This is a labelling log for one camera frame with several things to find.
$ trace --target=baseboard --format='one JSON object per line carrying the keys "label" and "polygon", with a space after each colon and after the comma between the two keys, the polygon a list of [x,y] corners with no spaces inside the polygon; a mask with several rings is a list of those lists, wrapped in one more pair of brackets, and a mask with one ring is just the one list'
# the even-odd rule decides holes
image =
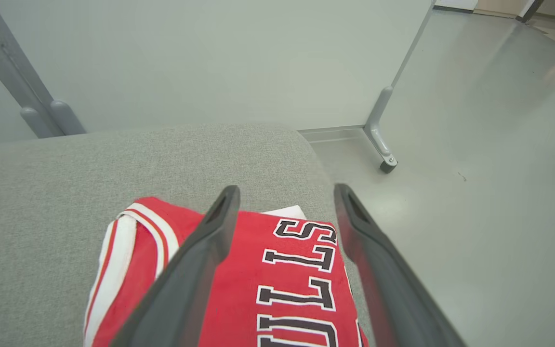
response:
{"label": "baseboard", "polygon": [[452,13],[472,13],[472,10],[467,10],[467,9],[456,9],[455,7],[447,7],[447,6],[438,6],[438,5],[434,5],[433,7],[435,10],[439,10],[439,11],[450,11]]}
{"label": "baseboard", "polygon": [[363,125],[349,125],[347,127],[318,128],[299,130],[301,136],[310,143],[346,140],[361,137]]}
{"label": "baseboard", "polygon": [[496,11],[485,11],[485,10],[474,9],[473,13],[475,13],[475,14],[482,14],[482,15],[491,15],[491,16],[493,16],[493,17],[515,18],[515,14],[510,14],[510,13],[498,13],[498,12],[496,12]]}
{"label": "baseboard", "polygon": [[555,20],[555,15],[545,14],[545,13],[535,13],[535,15],[532,16],[532,19],[537,19],[537,17],[542,17],[542,18],[548,18],[548,19]]}

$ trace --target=white trim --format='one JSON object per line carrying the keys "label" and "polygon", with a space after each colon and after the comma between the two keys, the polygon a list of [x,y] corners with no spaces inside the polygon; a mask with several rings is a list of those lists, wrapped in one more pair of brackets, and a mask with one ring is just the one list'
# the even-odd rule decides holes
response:
{"label": "white trim", "polygon": [[168,244],[168,260],[170,261],[170,259],[172,259],[172,256],[179,250],[179,240],[177,240],[177,235],[174,233],[174,230],[172,229],[170,224],[168,224],[166,220],[160,217],[160,215],[155,213],[152,209],[143,204],[139,204],[138,202],[130,205],[128,209],[135,209],[140,213],[146,215],[161,229]]}
{"label": "white trim", "polygon": [[346,265],[344,265],[344,275],[346,275],[346,283],[348,283],[348,290],[350,290],[350,296],[353,296],[353,288],[350,286],[350,279],[348,278],[348,271],[346,271]]}
{"label": "white trim", "polygon": [[154,241],[156,242],[156,279],[160,276],[162,270],[164,269],[164,244],[161,241],[160,234],[145,218],[141,217],[139,214],[132,212],[132,211],[123,211],[121,215],[127,215],[136,219],[137,222],[143,224],[144,227],[147,228],[149,233],[154,237]]}
{"label": "white trim", "polygon": [[355,325],[357,326],[357,338],[359,338],[357,343],[359,344],[359,347],[364,347],[363,338],[361,337],[361,327],[359,326],[359,318],[355,319]]}
{"label": "white trim", "polygon": [[[108,225],[106,237],[102,242],[100,266],[93,288],[91,288],[90,301],[88,303],[87,310],[89,310],[91,298],[95,292],[95,286],[97,285],[97,281],[99,281],[99,276],[102,272],[102,267],[104,266],[106,250],[108,249],[108,243],[110,242],[110,236],[112,235],[110,231],[113,227],[113,223]],[[113,249],[110,253],[110,260],[108,261],[108,266],[104,272],[104,277],[102,277],[100,290],[97,294],[95,294],[93,308],[91,309],[91,316],[87,322],[87,330],[84,337],[84,345],[86,347],[92,346],[97,330],[99,329],[102,320],[104,320],[104,316],[106,316],[106,312],[108,312],[110,305],[119,293],[119,289],[121,289],[126,272],[128,272],[128,267],[130,266],[135,241],[136,220],[126,215],[121,216],[117,220],[117,230],[113,241]]]}

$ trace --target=red jersey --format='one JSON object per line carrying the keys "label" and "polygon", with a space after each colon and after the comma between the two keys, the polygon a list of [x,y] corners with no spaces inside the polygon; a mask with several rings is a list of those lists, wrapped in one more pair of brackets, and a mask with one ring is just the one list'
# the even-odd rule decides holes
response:
{"label": "red jersey", "polygon": [[[157,198],[130,205],[106,229],[84,320],[84,345],[115,337],[203,215]],[[238,213],[218,266],[201,347],[367,346],[335,228]]]}

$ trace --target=metal leg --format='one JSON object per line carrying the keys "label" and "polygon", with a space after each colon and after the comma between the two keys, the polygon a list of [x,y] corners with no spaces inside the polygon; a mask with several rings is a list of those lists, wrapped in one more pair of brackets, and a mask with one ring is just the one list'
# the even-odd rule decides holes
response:
{"label": "metal leg", "polygon": [[370,114],[370,118],[368,118],[368,121],[365,123],[365,127],[363,127],[363,131],[365,132],[365,134],[367,134],[374,147],[376,147],[376,150],[383,157],[381,170],[383,170],[383,172],[385,172],[386,174],[391,172],[395,168],[395,166],[397,166],[397,160],[395,159],[393,154],[391,154],[391,150],[383,141],[380,129],[381,115],[383,114],[385,107],[387,107],[387,103],[389,102],[392,93],[392,86],[388,86],[387,88],[383,89],[381,95],[376,101],[376,105],[374,105],[372,113]]}
{"label": "metal leg", "polygon": [[412,51],[414,51],[414,48],[417,45],[417,42],[419,42],[419,38],[423,34],[423,30],[425,29],[425,26],[427,25],[427,22],[429,21],[429,18],[432,15],[434,2],[435,1],[433,0],[430,4],[429,9],[427,9],[425,18],[423,18],[423,22],[419,27],[419,31],[417,31],[417,35],[414,36],[414,40],[412,40],[412,44],[410,44],[410,48],[406,53],[406,57],[404,58],[404,61],[401,62],[401,66],[399,67],[399,70],[395,75],[393,83],[391,83],[391,86],[388,86],[387,88],[383,89],[383,91],[381,92],[381,95],[378,97],[378,100],[376,101],[376,105],[374,105],[374,108],[372,110],[372,113],[370,114],[370,117],[368,118],[368,121],[365,123],[365,127],[363,128],[363,131],[365,132],[365,134],[367,134],[370,141],[372,141],[372,144],[374,145],[374,147],[376,147],[376,150],[383,157],[381,170],[386,174],[388,174],[389,172],[392,172],[393,169],[395,169],[395,167],[397,166],[397,160],[395,159],[395,156],[393,156],[391,150],[389,149],[389,147],[381,137],[381,129],[380,129],[381,116],[383,115],[383,112],[387,107],[387,104],[389,102],[389,99],[391,98],[391,94],[393,93],[393,89],[397,84],[399,76],[401,76],[401,73],[404,71],[404,68],[408,63],[408,59],[410,59],[410,56],[412,55]]}
{"label": "metal leg", "polygon": [[85,133],[66,103],[53,100],[0,14],[0,80],[38,138]]}

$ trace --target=black caster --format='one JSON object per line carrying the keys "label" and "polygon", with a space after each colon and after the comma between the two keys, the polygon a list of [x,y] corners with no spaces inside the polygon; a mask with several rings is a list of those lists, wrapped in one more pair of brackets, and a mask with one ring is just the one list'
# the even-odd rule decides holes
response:
{"label": "black caster", "polygon": [[397,166],[397,163],[395,163],[395,165],[389,165],[387,164],[387,162],[383,162],[381,164],[381,171],[383,171],[385,174],[388,174],[389,172],[392,172],[396,166]]}

